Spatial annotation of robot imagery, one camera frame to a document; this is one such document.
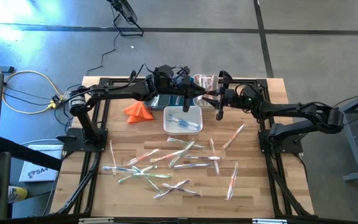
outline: orange cloth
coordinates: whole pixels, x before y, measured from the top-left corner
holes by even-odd
[[[148,120],[141,118],[141,117],[136,117],[136,116],[130,115],[127,120],[127,123],[138,123],[138,122],[142,122],[142,121],[148,121]]]
[[[154,119],[151,112],[143,104],[143,102],[136,102],[124,110],[126,115],[129,115],[127,123],[138,123],[145,120]]]

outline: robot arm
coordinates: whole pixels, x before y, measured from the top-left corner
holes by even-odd
[[[223,118],[224,106],[239,108],[245,113],[251,113],[258,122],[263,122],[274,116],[307,119],[289,125],[274,124],[268,136],[280,141],[294,134],[312,131],[335,134],[343,128],[343,113],[338,108],[320,102],[273,104],[264,100],[257,86],[240,84],[234,90],[229,89],[229,84],[232,81],[231,76],[225,71],[221,71],[219,76],[223,78],[221,87],[218,90],[209,91],[208,94],[220,96],[220,100],[203,98],[218,110],[217,120]],[[243,89],[238,92],[238,88],[242,85]]]
[[[69,94],[67,100],[70,113],[80,120],[85,144],[97,144],[100,140],[99,129],[96,123],[90,120],[88,111],[101,100],[133,98],[138,101],[148,101],[157,95],[178,95],[184,97],[183,111],[187,112],[190,100],[206,94],[204,88],[191,81],[190,69],[187,67],[180,68],[176,73],[173,71],[174,68],[168,65],[155,68],[154,71],[148,69],[152,74],[136,82],[136,77],[142,68],[137,73],[132,71],[129,82],[124,86],[115,86],[112,82],[106,82],[91,87],[80,86]],[[91,97],[86,100],[85,94]]]

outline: white box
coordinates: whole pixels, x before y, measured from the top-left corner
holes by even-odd
[[[194,122],[200,125],[200,130],[192,131],[186,128],[183,128],[176,123],[168,122],[168,114],[177,116],[178,118]],[[189,111],[183,112],[182,106],[167,106],[164,108],[164,121],[163,121],[164,130],[169,135],[194,135],[200,133],[203,129],[203,115],[201,108],[199,106],[190,106]]]
[[[30,149],[41,151],[42,153],[52,156],[56,159],[62,158],[63,145],[30,145]],[[34,165],[31,162],[24,161],[22,173],[19,182],[37,182],[37,181],[54,181],[57,175],[56,170]]]

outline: wooden tabletop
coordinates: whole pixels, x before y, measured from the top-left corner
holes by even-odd
[[[83,85],[99,83],[100,77],[84,77]],[[268,78],[268,90],[272,103],[288,103],[284,81],[281,78]],[[153,149],[161,151],[155,157],[169,154],[183,148],[182,144],[167,142],[168,135],[162,126],[162,111],[153,111],[154,120],[136,124],[127,124],[124,108],[135,103],[135,100],[112,100],[110,102],[107,128],[112,140],[117,166],[125,166],[129,160]],[[99,110],[99,120],[103,112]],[[291,118],[275,118],[277,123],[288,124]],[[243,123],[246,128],[236,137],[232,144],[223,151],[222,146]],[[74,119],[73,127],[80,127]],[[214,168],[171,170],[167,167],[170,160],[157,163],[158,169],[152,173],[173,174],[172,179],[152,178],[162,190],[163,182],[175,185],[177,182],[191,179],[185,188],[200,192],[203,197],[193,197],[183,192],[174,191],[161,199],[154,199],[156,192],[140,178],[131,178],[118,184],[125,174],[114,176],[111,172],[99,171],[94,193],[93,217],[199,217],[199,218],[268,218],[273,217],[272,198],[264,156],[259,149],[257,131],[259,124],[250,114],[239,109],[225,108],[224,118],[215,120],[214,111],[203,112],[203,130],[197,136],[176,136],[189,140],[196,138],[197,143],[206,146],[205,150],[191,149],[194,156],[212,155],[208,140],[214,139],[216,153],[223,156],[219,162],[220,176]],[[305,172],[300,161],[291,154],[283,154],[283,164],[288,188],[296,199],[310,213],[313,213]],[[74,152],[63,161],[57,188],[52,202],[51,212],[56,212],[69,199],[78,186],[84,153]],[[102,153],[102,166],[112,166],[109,150]],[[225,200],[235,162],[239,163],[238,176],[231,200]],[[178,164],[189,162],[182,159]],[[147,167],[148,160],[136,164]],[[88,196],[88,187],[83,197],[83,207]],[[283,209],[282,194],[278,190],[280,207]]]

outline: yellow cable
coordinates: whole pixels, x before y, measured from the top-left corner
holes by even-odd
[[[59,93],[59,91],[57,90],[56,86],[52,83],[52,81],[48,78],[48,76],[44,75],[43,73],[40,72],[36,72],[36,71],[31,71],[31,70],[25,70],[25,71],[19,71],[19,72],[15,72],[12,75],[9,75],[8,77],[6,77],[4,79],[5,82],[7,82],[9,79],[11,79],[13,76],[18,75],[18,74],[22,74],[22,73],[34,73],[37,75],[40,75],[44,78],[46,78],[48,80],[48,82],[51,84],[51,86],[53,87],[53,89],[55,89],[56,93],[59,95],[59,98],[63,100],[63,95]],[[55,103],[50,103],[45,109],[41,110],[41,111],[36,111],[36,112],[26,112],[26,111],[20,111],[17,110],[15,108],[13,108],[11,105],[9,105],[6,100],[5,100],[5,94],[3,94],[4,91],[2,92],[2,101],[6,104],[7,107],[9,107],[10,109],[12,109],[13,111],[16,111],[18,113],[23,113],[23,114],[39,114],[39,113],[43,113],[45,111],[47,111],[50,108],[53,108],[53,104]]]
[[[48,82],[51,84],[51,86],[53,87],[53,89],[55,89],[56,93],[59,95],[59,98],[63,98],[63,95],[59,93],[59,91],[57,90],[56,86],[52,83],[52,81],[48,78],[48,76],[44,75],[43,73],[40,73],[40,72],[36,72],[36,71],[31,71],[31,70],[25,70],[25,71],[19,71],[19,72],[15,72],[13,73],[12,75],[9,75],[8,77],[6,77],[4,79],[5,82],[7,82],[8,80],[10,80],[13,76],[15,75],[18,75],[18,74],[23,74],[23,73],[34,73],[34,74],[37,74],[37,75],[40,75],[44,78],[46,78],[48,80]],[[39,114],[39,113],[43,113],[45,111],[47,111],[48,109],[52,108],[52,103],[51,105],[48,105],[44,110],[41,110],[41,111],[36,111],[36,112],[26,112],[26,111],[19,111],[15,108],[13,108],[11,105],[9,105],[6,100],[5,100],[5,95],[2,94],[2,100],[3,102],[6,104],[7,107],[9,107],[10,109],[18,112],[18,113],[23,113],[23,114]]]

